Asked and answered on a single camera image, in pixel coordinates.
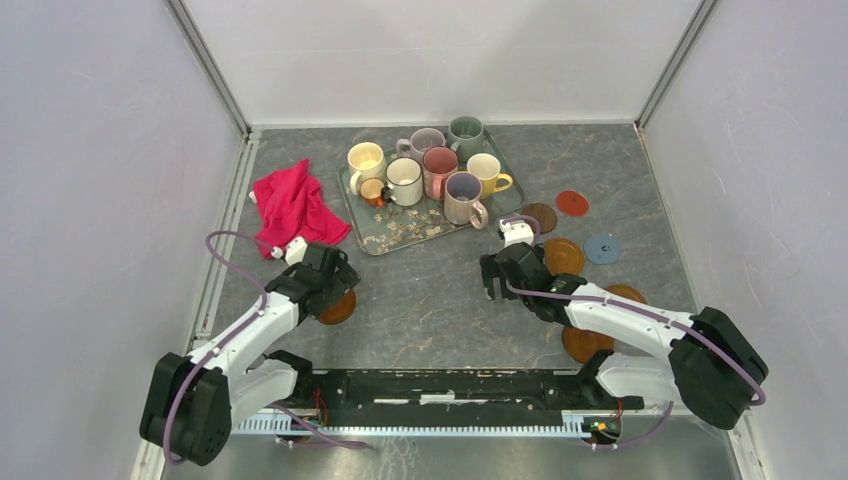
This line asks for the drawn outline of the wooden coaster two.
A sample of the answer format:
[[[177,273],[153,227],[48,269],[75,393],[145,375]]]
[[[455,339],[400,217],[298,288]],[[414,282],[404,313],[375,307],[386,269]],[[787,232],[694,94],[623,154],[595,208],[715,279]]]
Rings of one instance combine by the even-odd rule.
[[[552,275],[579,275],[585,266],[581,248],[566,238],[551,238],[544,242],[545,264]]]

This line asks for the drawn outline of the wooden coaster three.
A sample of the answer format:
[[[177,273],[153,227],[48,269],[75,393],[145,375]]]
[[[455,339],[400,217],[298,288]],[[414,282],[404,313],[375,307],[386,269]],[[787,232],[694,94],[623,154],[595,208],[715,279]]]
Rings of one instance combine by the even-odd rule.
[[[357,298],[353,289],[348,290],[342,298],[328,310],[323,312],[318,321],[324,325],[337,325],[349,319],[357,305]]]

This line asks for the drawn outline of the dark walnut coaster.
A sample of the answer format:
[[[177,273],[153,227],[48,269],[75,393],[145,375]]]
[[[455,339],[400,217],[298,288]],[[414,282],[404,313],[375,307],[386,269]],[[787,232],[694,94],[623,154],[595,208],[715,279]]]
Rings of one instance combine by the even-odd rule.
[[[557,226],[557,214],[547,204],[535,202],[530,203],[521,210],[521,214],[533,217],[538,225],[533,225],[534,232],[537,234],[547,234]]]

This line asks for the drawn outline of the red round coaster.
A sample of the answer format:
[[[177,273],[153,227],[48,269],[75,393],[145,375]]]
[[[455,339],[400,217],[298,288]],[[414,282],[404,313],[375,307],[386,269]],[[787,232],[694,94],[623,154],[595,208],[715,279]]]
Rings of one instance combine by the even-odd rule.
[[[590,210],[589,201],[575,190],[564,190],[556,197],[557,208],[565,215],[582,217]]]

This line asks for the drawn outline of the wooden coaster five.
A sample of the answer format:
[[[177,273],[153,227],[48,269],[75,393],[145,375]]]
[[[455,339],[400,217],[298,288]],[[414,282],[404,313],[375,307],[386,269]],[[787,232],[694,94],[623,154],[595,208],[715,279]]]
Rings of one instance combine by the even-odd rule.
[[[574,327],[564,327],[561,339],[566,353],[581,364],[586,364],[599,350],[613,350],[615,348],[613,338]]]

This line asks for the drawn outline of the wooden coaster four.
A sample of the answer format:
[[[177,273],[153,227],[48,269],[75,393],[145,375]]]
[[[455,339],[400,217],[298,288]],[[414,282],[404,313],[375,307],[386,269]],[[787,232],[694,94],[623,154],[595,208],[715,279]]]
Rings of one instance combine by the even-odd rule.
[[[646,298],[644,295],[639,292],[637,289],[630,285],[626,284],[614,284],[606,287],[606,290],[611,294],[621,296],[628,300],[632,300],[638,303],[646,304]]]

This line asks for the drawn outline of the wooden coaster one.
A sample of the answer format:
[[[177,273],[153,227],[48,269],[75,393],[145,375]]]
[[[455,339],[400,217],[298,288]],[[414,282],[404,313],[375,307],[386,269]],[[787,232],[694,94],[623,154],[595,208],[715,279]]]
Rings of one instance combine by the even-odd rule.
[[[521,295],[522,304],[539,319],[550,322],[549,305],[545,298]]]

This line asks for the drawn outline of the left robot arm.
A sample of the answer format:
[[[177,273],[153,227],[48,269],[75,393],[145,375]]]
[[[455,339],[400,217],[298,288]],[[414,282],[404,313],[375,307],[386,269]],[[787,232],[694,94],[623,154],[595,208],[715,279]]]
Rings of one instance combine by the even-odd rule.
[[[268,349],[337,306],[361,278],[335,246],[296,238],[279,254],[286,269],[254,283],[260,295],[244,314],[203,346],[156,363],[139,434],[166,460],[205,466],[244,420],[282,400],[297,408],[312,399],[312,362]]]

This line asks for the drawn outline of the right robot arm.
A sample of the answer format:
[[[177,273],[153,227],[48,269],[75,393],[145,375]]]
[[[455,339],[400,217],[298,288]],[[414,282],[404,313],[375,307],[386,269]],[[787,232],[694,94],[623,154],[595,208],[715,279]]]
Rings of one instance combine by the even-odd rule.
[[[723,311],[698,313],[652,307],[583,277],[553,275],[541,248],[507,246],[479,259],[490,299],[520,301],[537,318],[602,334],[640,350],[602,349],[577,382],[580,400],[602,408],[615,397],[681,403],[702,421],[731,430],[749,408],[766,401],[769,369]]]

